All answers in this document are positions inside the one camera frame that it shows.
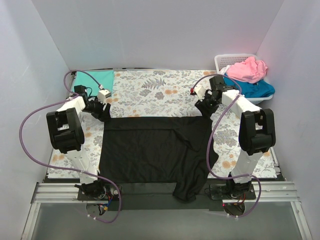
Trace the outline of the black t shirt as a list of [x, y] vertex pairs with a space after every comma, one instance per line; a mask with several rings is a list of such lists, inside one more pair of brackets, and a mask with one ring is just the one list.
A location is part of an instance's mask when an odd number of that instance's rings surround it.
[[209, 141], [212, 121], [193, 117], [123, 117], [104, 122], [99, 171], [114, 183], [174, 183], [190, 202], [219, 155]]

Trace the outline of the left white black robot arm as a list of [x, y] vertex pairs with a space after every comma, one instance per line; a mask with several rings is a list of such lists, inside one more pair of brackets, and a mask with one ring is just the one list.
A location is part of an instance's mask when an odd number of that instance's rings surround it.
[[108, 114], [107, 98], [110, 90], [100, 88], [96, 96], [89, 97], [87, 87], [77, 85], [69, 101], [56, 111], [46, 114], [50, 142], [55, 150], [59, 150], [78, 169], [80, 185], [75, 187], [83, 194], [95, 200], [103, 199], [107, 194], [104, 184], [98, 179], [98, 170], [90, 163], [86, 150], [85, 134], [82, 128], [82, 113], [90, 113], [94, 118], [102, 121]]

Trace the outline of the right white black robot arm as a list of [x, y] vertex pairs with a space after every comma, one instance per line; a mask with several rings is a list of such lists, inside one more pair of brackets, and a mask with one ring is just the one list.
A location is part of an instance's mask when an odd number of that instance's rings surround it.
[[190, 94], [198, 97], [195, 107], [203, 117], [210, 118], [220, 105], [224, 105], [225, 113], [232, 111], [239, 117], [238, 142], [241, 148], [236, 165], [227, 177], [213, 174], [224, 182], [214, 184], [209, 189], [217, 199], [228, 196], [243, 200], [247, 192], [254, 190], [252, 180], [258, 161], [276, 143], [274, 113], [246, 99], [238, 83], [227, 85], [227, 76], [215, 73], [208, 77], [210, 89], [205, 89], [198, 81], [190, 89]]

